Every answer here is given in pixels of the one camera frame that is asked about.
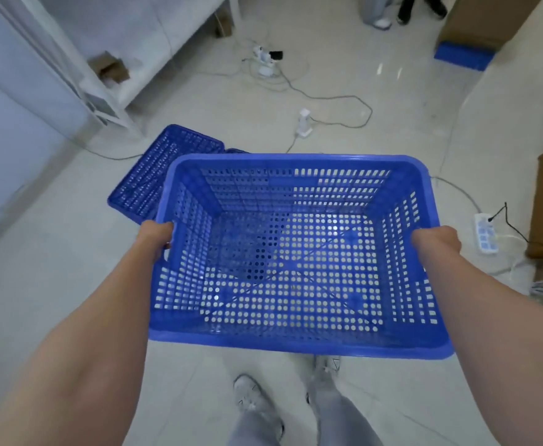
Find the shoe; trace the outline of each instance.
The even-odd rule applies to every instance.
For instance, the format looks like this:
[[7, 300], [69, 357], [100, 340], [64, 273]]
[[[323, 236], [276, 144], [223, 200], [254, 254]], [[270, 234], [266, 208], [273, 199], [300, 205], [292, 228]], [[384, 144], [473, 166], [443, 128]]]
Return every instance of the shoe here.
[[375, 20], [372, 23], [372, 26], [376, 29], [380, 29], [381, 31], [387, 31], [389, 28], [391, 28], [391, 21], [385, 17], [381, 17], [378, 20]]
[[284, 421], [276, 412], [269, 396], [261, 389], [259, 383], [247, 374], [241, 374], [234, 382], [235, 402], [241, 413], [257, 412], [274, 429], [276, 439], [280, 441], [284, 435]]
[[[312, 379], [321, 379], [333, 381], [340, 372], [342, 357], [338, 355], [315, 355], [313, 361]], [[306, 403], [309, 402], [308, 393], [305, 396]]]
[[407, 25], [410, 22], [414, 1], [415, 0], [402, 1], [402, 5], [399, 7], [399, 12], [397, 13], [397, 22], [400, 25]]
[[424, 2], [439, 17], [439, 20], [443, 20], [447, 16], [448, 11], [442, 0], [424, 0]]

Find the wall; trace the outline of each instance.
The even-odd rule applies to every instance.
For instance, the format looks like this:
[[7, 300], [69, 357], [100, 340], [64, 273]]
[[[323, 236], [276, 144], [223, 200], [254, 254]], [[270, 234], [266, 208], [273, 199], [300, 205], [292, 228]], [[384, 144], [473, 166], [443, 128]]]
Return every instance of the wall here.
[[0, 209], [90, 118], [0, 15]]

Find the perforated basket wall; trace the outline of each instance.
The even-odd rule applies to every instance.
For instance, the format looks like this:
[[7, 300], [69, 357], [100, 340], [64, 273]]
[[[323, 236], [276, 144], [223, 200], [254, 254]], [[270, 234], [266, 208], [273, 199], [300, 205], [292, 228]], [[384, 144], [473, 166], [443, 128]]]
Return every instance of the perforated basket wall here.
[[407, 156], [187, 155], [158, 222], [150, 338], [314, 354], [453, 353], [409, 237], [439, 224]]

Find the forearm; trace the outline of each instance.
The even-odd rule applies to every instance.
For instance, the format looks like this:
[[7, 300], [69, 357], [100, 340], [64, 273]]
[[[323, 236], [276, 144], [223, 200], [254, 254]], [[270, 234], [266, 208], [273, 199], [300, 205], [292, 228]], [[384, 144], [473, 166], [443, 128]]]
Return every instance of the forearm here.
[[493, 434], [505, 445], [543, 445], [543, 307], [438, 241], [418, 254]]
[[153, 254], [136, 242], [40, 344], [0, 409], [0, 443], [121, 444], [141, 388]]

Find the white tile floor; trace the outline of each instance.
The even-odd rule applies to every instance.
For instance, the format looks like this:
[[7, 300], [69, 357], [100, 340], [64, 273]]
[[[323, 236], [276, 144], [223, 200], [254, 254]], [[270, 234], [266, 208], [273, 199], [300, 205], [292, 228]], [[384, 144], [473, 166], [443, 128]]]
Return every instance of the white tile floor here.
[[[453, 0], [445, 0], [450, 5]], [[357, 94], [374, 109], [364, 129], [318, 127], [297, 141], [298, 153], [404, 153], [433, 175], [464, 187], [483, 210], [509, 203], [527, 232], [536, 157], [543, 151], [543, 1], [484, 73], [432, 59], [441, 23], [418, 2], [407, 27], [381, 33], [363, 25], [356, 0], [244, 0], [251, 36], [286, 51], [289, 78], [311, 94]], [[396, 9], [388, 14], [394, 18]], [[232, 39], [197, 37], [133, 104], [144, 140], [107, 128], [91, 146], [112, 156], [145, 149], [170, 123], [258, 152], [287, 150], [303, 106], [323, 120], [361, 122], [355, 102], [307, 100], [272, 93], [233, 72], [244, 48]], [[80, 153], [0, 240], [0, 398], [15, 370], [46, 332], [97, 286], [130, 245], [137, 225], [106, 205], [132, 163]], [[463, 254], [491, 272], [523, 247], [502, 244], [498, 257], [473, 246], [473, 208], [459, 192], [435, 185], [441, 222], [456, 227]], [[504, 224], [498, 223], [501, 233]], [[531, 266], [502, 281], [526, 291]], [[238, 414], [231, 382], [252, 373], [275, 398], [287, 424], [286, 445], [313, 445], [315, 423], [304, 401], [299, 356], [194, 345], [150, 343], [140, 406], [127, 445], [224, 444]], [[386, 445], [488, 445], [459, 363], [347, 358], [342, 391]]]

